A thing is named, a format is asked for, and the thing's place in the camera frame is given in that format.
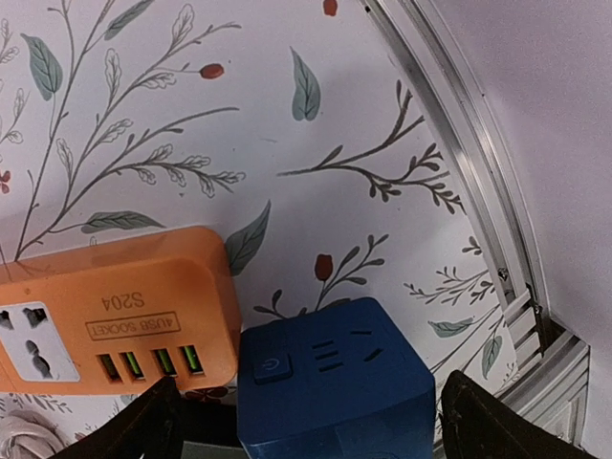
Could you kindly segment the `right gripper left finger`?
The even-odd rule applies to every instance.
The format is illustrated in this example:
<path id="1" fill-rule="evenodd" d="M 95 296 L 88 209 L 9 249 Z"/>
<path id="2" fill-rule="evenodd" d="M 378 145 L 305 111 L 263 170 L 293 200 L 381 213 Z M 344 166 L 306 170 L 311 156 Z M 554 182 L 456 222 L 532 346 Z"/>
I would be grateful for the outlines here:
<path id="1" fill-rule="evenodd" d="M 55 455 L 64 459 L 178 459 L 184 431 L 175 380 L 163 377 L 120 414 Z"/>

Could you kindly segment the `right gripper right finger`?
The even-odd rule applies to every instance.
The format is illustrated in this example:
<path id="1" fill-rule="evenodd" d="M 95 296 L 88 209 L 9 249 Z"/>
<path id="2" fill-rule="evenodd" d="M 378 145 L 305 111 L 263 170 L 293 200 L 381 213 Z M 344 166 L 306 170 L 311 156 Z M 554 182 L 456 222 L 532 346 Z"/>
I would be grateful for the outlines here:
<path id="1" fill-rule="evenodd" d="M 441 393 L 447 458 L 589 459 L 591 455 L 526 421 L 455 370 Z"/>

